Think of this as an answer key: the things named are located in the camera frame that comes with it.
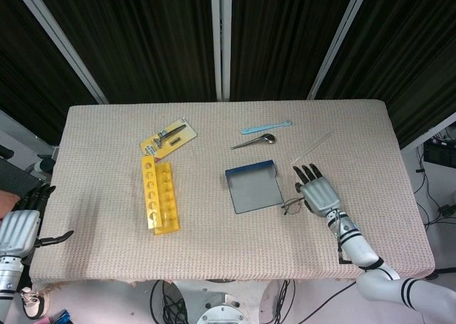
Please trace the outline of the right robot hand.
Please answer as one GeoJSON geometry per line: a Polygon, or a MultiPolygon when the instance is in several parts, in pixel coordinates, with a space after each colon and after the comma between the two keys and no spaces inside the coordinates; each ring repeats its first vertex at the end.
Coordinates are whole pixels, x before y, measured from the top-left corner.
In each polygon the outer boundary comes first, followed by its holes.
{"type": "Polygon", "coordinates": [[[338,194],[316,165],[293,166],[293,170],[300,179],[295,183],[295,189],[302,194],[311,213],[326,217],[330,212],[340,209],[341,200],[338,194]]]}

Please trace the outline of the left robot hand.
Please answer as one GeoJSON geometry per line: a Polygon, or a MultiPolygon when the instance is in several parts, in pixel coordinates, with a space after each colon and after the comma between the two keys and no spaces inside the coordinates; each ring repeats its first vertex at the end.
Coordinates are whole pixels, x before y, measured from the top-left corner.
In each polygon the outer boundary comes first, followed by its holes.
{"type": "Polygon", "coordinates": [[[74,230],[57,237],[39,238],[43,215],[55,186],[45,184],[26,193],[1,223],[1,257],[25,258],[35,248],[63,243],[74,230]]]}

